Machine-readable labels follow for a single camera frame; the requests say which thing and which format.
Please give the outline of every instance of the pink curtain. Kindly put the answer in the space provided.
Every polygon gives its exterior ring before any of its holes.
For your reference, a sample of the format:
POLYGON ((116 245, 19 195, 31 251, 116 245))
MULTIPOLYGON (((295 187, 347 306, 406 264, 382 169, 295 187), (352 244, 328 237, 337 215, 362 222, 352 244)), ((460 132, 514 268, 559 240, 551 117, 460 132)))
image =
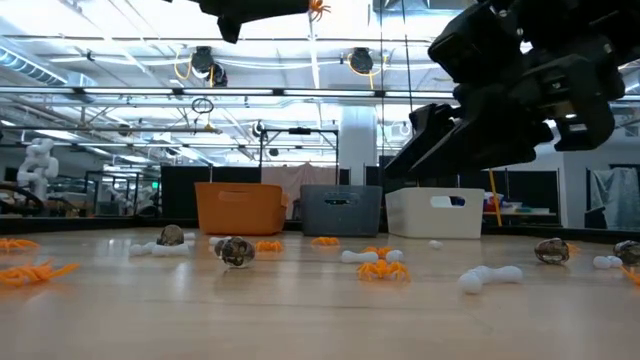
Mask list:
POLYGON ((302 185, 333 185, 336 183, 336 169, 311 166, 263 167, 262 183, 279 185, 289 196, 287 219, 293 213, 293 201, 300 198, 302 185))

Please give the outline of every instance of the orange octopus toy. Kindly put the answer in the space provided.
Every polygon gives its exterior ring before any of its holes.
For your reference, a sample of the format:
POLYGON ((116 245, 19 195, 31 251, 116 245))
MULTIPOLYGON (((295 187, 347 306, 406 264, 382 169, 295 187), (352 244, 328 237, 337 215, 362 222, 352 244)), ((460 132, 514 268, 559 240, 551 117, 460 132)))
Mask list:
POLYGON ((358 267, 358 279, 360 280, 373 280, 371 275, 377 275, 378 279, 384 279, 386 277, 392 280, 398 281, 411 281, 411 275, 406 266, 399 262, 394 262, 391 265, 387 265, 384 260, 378 260, 376 264, 364 263, 358 267))
POLYGON ((322 15, 325 12, 331 14, 331 6, 324 5, 324 0, 309 0, 309 10, 313 13, 311 21, 322 20, 322 15))
POLYGON ((69 264, 54 271, 51 267, 52 262, 53 260, 49 260, 37 266, 27 264, 2 270, 0 271, 0 282, 5 285, 20 287, 29 283, 48 281, 54 277, 67 275, 80 266, 80 264, 69 264))
POLYGON ((338 238, 319 237, 311 240, 311 245, 339 246, 340 240, 338 238))
POLYGON ((282 247, 280 241, 258 241, 256 243, 256 251, 282 252, 284 251, 284 247, 282 247))
POLYGON ((7 253, 11 252, 12 249, 27 249, 27 248, 38 248, 40 245, 34 243, 33 241, 23 240, 23 239, 0 239, 0 249, 5 249, 7 253))
POLYGON ((631 281, 640 286, 640 275, 636 275, 636 270, 634 268, 629 267, 629 270, 627 270, 624 266, 621 266, 620 269, 629 279, 631 279, 631 281))
POLYGON ((378 257, 380 259, 386 259, 387 253, 389 251, 391 251, 391 248, 388 247, 388 246, 387 247, 383 247, 383 248, 379 248, 379 249, 376 248, 376 247, 373 247, 373 246, 369 246, 368 248, 362 250, 361 253, 374 252, 374 253, 378 254, 378 257))

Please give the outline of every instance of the white dog bone toy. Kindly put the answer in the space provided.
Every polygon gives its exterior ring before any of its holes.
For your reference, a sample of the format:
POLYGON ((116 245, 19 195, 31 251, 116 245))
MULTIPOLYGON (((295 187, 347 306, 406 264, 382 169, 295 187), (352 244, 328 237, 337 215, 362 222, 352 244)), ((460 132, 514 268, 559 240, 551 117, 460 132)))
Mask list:
POLYGON ((429 241, 429 247, 435 250, 442 249, 442 243, 440 241, 431 240, 429 241))
POLYGON ((620 266, 622 266, 622 259, 617 256, 607 256, 607 259, 611 261, 611 267, 619 268, 620 266))
POLYGON ((129 248, 129 256, 143 256, 149 255, 153 251, 153 247, 156 246, 154 242, 148 242, 144 246, 135 244, 129 248))
POLYGON ((153 256, 189 256, 189 245, 180 244, 176 246, 156 245, 151 251, 153 256))
POLYGON ((378 254, 374 252, 354 253, 353 251, 342 252, 342 262, 344 263, 375 263, 378 261, 378 254))
POLYGON ((515 266, 505 266, 499 269, 478 266, 460 276, 458 287, 467 294, 478 294, 482 291, 483 284, 520 284, 523 279, 522 270, 515 266))
POLYGON ((617 256, 596 256, 593 258, 593 266, 596 269, 619 268, 622 260, 617 256))
POLYGON ((398 262, 404 260, 404 254, 400 250, 391 250, 387 253, 387 262, 398 262))
POLYGON ((218 243, 218 241, 220 241, 220 240, 231 240, 231 239, 232 239, 231 236, 225 236, 225 237, 221 237, 221 238, 218 238, 218 237, 214 236, 214 237, 209 238, 209 245, 216 245, 218 243))

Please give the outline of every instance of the white pillar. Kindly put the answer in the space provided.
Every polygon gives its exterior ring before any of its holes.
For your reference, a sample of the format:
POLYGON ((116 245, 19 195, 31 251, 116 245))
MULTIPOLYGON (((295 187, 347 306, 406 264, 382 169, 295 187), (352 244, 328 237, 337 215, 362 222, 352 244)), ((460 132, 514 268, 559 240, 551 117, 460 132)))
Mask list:
POLYGON ((374 107, 342 108, 338 162, 351 170, 351 185, 364 185, 364 167, 377 164, 377 120, 374 107))

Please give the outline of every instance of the humanoid robot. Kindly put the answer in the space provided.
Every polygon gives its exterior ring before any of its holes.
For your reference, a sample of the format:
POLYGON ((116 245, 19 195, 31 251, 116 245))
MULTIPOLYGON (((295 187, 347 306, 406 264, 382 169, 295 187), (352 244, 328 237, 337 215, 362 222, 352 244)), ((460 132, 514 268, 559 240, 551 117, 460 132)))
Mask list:
POLYGON ((41 201, 47 200, 49 179, 58 176, 58 159, 51 156, 53 146, 51 139, 34 139, 27 147, 27 158, 18 169, 18 186, 28 186, 41 201))

